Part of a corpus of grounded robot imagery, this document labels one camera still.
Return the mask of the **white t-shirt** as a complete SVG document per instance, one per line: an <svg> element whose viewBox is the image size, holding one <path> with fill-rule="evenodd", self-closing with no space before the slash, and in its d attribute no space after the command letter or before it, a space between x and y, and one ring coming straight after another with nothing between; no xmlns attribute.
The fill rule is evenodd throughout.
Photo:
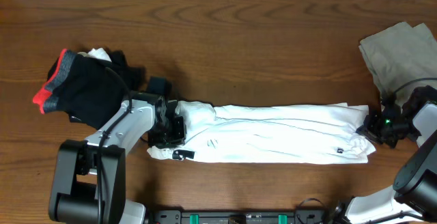
<svg viewBox="0 0 437 224"><path fill-rule="evenodd" d="M213 107L180 101L186 124L181 150L195 152L201 163L367 163L376 151L356 129L369 108L347 103L280 107ZM169 149L150 147L158 160L173 160Z"/></svg>

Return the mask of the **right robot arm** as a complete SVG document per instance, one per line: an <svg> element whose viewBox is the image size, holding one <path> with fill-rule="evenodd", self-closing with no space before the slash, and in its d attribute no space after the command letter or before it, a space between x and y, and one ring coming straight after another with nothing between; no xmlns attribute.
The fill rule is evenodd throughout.
<svg viewBox="0 0 437 224"><path fill-rule="evenodd" d="M390 148L405 138L418 142L419 148L391 186L341 202L333 223L436 222L436 89L415 88L401 107L395 99L385 100L381 113L370 113L357 132Z"/></svg>

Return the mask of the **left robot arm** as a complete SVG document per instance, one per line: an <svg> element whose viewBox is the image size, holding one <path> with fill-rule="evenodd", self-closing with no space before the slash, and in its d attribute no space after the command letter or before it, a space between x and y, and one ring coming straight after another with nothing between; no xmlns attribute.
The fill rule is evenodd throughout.
<svg viewBox="0 0 437 224"><path fill-rule="evenodd" d="M119 111L82 141L59 148L48 215L60 223L153 223L143 204L126 198L126 156L148 134L150 147L169 149L173 160L192 159L181 150L184 118L176 100L160 94L131 92Z"/></svg>

